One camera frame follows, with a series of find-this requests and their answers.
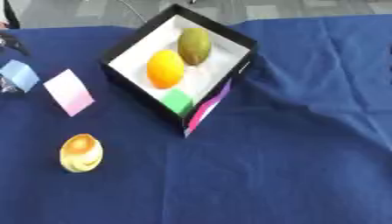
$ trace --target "cable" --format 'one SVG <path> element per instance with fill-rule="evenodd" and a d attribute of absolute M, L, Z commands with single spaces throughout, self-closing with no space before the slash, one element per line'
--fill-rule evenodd
<path fill-rule="evenodd" d="M 142 17 L 142 15 L 140 15 L 139 12 L 137 12 L 137 10 L 135 10 L 134 7 L 132 7 L 132 5 L 130 5 L 130 3 L 125 2 L 124 0 L 117 0 L 118 2 L 125 4 L 125 6 L 128 7 L 128 9 L 130 9 L 131 11 L 135 12 L 135 14 L 143 21 L 143 23 L 146 23 L 147 20 L 144 19 L 144 17 Z"/>

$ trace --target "black object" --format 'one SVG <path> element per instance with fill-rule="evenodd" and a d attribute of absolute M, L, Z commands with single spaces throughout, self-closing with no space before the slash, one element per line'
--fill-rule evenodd
<path fill-rule="evenodd" d="M 203 26 L 204 28 L 215 32 L 222 37 L 230 39 L 237 43 L 238 45 L 244 46 L 249 49 L 248 53 L 233 67 L 233 69 L 226 74 L 224 78 L 210 91 L 208 94 L 196 105 L 193 106 L 191 111 L 185 117 L 179 116 L 176 113 L 168 109 L 160 101 L 156 100 L 154 97 L 144 92 L 137 84 L 129 81 L 122 74 L 118 73 L 113 69 L 109 63 L 114 60 L 117 56 L 121 55 L 123 52 L 128 50 L 134 44 L 136 44 L 141 39 L 145 38 L 155 29 L 157 29 L 164 22 L 170 18 L 180 15 L 183 18 L 193 21 L 194 23 Z M 138 100 L 143 103 L 148 108 L 152 109 L 157 115 L 163 117 L 166 121 L 180 130 L 185 136 L 190 134 L 188 129 L 189 122 L 193 119 L 195 114 L 200 109 L 200 106 L 205 102 L 208 102 L 216 95 L 219 95 L 222 89 L 227 85 L 235 84 L 243 75 L 242 70 L 249 64 L 251 57 L 256 52 L 256 41 L 252 38 L 248 38 L 237 31 L 233 31 L 226 26 L 214 22 L 213 20 L 203 17 L 198 13 L 188 10 L 178 4 L 174 4 L 172 7 L 167 8 L 162 11 L 159 15 L 149 20 L 145 25 L 138 29 L 132 36 L 125 38 L 118 45 L 115 45 L 112 49 L 109 49 L 102 57 L 102 69 L 108 76 L 108 79 L 114 82 L 116 85 L 124 88 L 126 91 L 130 91 L 135 95 Z"/>
<path fill-rule="evenodd" d="M 0 52 L 4 50 L 5 47 L 17 50 L 25 56 L 29 56 L 27 49 L 20 43 L 20 41 L 13 35 L 0 31 Z"/>
<path fill-rule="evenodd" d="M 11 8 L 10 3 L 8 0 L 4 0 L 4 13 L 5 17 L 8 19 L 9 28 L 10 29 L 19 29 L 20 28 L 20 23 L 17 19 L 17 16 L 15 15 L 14 10 Z"/>

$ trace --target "blue tablecloth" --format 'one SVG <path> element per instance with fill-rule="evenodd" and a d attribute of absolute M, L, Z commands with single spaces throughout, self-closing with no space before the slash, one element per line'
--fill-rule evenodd
<path fill-rule="evenodd" d="M 259 42 L 236 86 L 189 139 L 105 79 L 98 59 L 133 31 L 13 31 L 0 55 L 42 81 L 71 68 L 96 102 L 70 118 L 39 83 L 0 97 L 0 223 L 362 224 L 392 221 L 392 17 L 253 21 Z M 91 133 L 94 171 L 59 148 Z"/>

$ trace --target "pink card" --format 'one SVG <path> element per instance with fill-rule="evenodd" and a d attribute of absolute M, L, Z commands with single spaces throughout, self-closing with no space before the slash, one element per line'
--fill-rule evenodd
<path fill-rule="evenodd" d="M 70 116 L 75 116 L 94 102 L 81 80 L 70 69 L 45 82 L 44 85 Z"/>

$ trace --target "orange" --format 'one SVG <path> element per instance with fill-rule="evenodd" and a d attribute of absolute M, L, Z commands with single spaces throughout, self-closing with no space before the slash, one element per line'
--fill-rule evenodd
<path fill-rule="evenodd" d="M 156 52 L 147 63 L 147 76 L 156 88 L 171 88 L 184 76 L 184 62 L 171 50 Z"/>

